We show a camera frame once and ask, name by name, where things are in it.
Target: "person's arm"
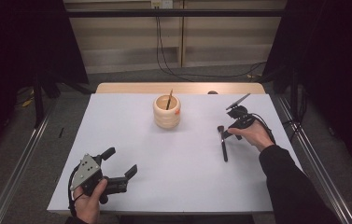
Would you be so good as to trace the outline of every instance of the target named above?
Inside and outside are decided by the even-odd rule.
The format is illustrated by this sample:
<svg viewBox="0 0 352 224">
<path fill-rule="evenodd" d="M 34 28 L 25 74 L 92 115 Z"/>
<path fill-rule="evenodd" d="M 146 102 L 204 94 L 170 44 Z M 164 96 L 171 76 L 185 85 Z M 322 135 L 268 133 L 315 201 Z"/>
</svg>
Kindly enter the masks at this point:
<svg viewBox="0 0 352 224">
<path fill-rule="evenodd" d="M 277 224 L 340 223 L 289 152 L 276 146 L 257 121 L 247 129 L 228 132 L 242 135 L 260 151 L 260 165 L 267 177 Z"/>
<path fill-rule="evenodd" d="M 77 187 L 73 192 L 76 217 L 69 217 L 65 224 L 94 224 L 97 223 L 100 216 L 99 199 L 100 195 L 106 189 L 106 179 L 102 179 L 96 186 L 91 197 L 83 194 L 82 187 Z"/>
</svg>

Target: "power outlet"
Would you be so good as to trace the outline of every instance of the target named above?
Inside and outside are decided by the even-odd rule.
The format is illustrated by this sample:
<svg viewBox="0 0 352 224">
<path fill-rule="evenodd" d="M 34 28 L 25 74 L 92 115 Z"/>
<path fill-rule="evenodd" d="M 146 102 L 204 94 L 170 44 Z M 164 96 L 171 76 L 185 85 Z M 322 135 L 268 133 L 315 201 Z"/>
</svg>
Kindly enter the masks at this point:
<svg viewBox="0 0 352 224">
<path fill-rule="evenodd" d="M 162 0 L 151 0 L 151 8 L 162 8 Z"/>
<path fill-rule="evenodd" d="M 162 0 L 162 8 L 173 8 L 173 0 Z"/>
</svg>

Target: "white table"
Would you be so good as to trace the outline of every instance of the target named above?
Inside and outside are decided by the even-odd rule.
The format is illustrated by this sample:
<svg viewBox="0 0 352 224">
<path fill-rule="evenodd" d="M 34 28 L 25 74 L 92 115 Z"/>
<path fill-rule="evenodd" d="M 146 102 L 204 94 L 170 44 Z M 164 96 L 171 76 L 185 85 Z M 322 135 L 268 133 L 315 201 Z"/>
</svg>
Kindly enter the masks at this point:
<svg viewBox="0 0 352 224">
<path fill-rule="evenodd" d="M 153 121 L 158 94 L 94 94 L 48 210 L 68 214 L 67 182 L 85 153 L 92 156 L 115 147 L 103 161 L 103 174 L 123 176 L 134 164 L 138 173 L 128 192 L 109 196 L 104 212 L 117 214 L 244 214 L 272 211 L 259 152 L 246 140 L 226 139 L 229 161 L 223 160 L 217 126 L 234 120 L 225 108 L 244 94 L 181 94 L 181 122 L 171 131 Z M 269 95 L 251 94 L 242 103 L 261 115 L 278 145 L 295 153 Z"/>
</svg>

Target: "gray floor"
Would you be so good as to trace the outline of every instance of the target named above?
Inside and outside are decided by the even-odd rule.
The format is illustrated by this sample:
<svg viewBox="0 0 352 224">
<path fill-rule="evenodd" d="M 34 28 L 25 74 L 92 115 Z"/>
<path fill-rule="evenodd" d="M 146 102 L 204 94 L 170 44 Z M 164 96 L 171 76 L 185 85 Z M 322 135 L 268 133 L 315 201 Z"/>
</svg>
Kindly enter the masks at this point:
<svg viewBox="0 0 352 224">
<path fill-rule="evenodd" d="M 211 76 L 240 75 L 248 71 L 250 66 L 214 66 L 175 69 L 175 73 L 194 73 Z M 254 74 L 259 74 L 262 67 Z M 193 81 L 221 81 L 221 82 L 247 82 L 250 79 L 243 77 L 187 77 Z M 114 74 L 90 75 L 91 84 L 86 86 L 94 90 L 101 82 L 149 82 L 149 81 L 185 81 L 172 75 L 166 75 L 160 70 L 134 71 Z M 49 213 L 46 208 L 52 192 L 57 184 L 63 165 L 71 149 L 77 129 L 81 122 L 84 110 L 89 102 L 89 95 L 83 95 L 70 88 L 60 85 L 62 96 L 57 100 L 45 97 L 46 108 L 54 105 L 53 112 L 49 117 L 48 125 L 42 134 L 40 142 L 27 164 L 27 169 L 22 173 L 20 184 L 12 197 L 10 204 L 6 204 L 7 211 L 0 217 L 2 223 L 63 223 L 65 217 Z M 271 83 L 264 85 L 268 93 L 273 93 Z M 279 117 L 284 117 L 282 109 L 273 96 L 273 101 Z M 322 160 L 325 168 L 337 189 L 344 197 L 347 206 L 352 212 L 352 158 L 342 140 L 332 136 L 328 131 L 329 125 L 319 111 L 309 101 L 308 110 L 303 121 L 303 129 L 309 136 L 312 145 Z M 24 147 L 29 141 L 35 124 L 34 105 L 27 107 L 15 106 L 15 111 L 9 120 L 7 127 L 0 137 L 0 193 L 5 187 L 12 171 L 15 168 Z M 301 149 L 296 137 L 292 145 L 298 155 L 304 171 L 310 176 L 317 190 L 328 205 L 330 200 L 309 162 Z M 254 214 L 257 224 L 273 224 L 273 215 Z M 117 220 L 111 215 L 102 216 L 101 223 L 116 223 Z"/>
</svg>

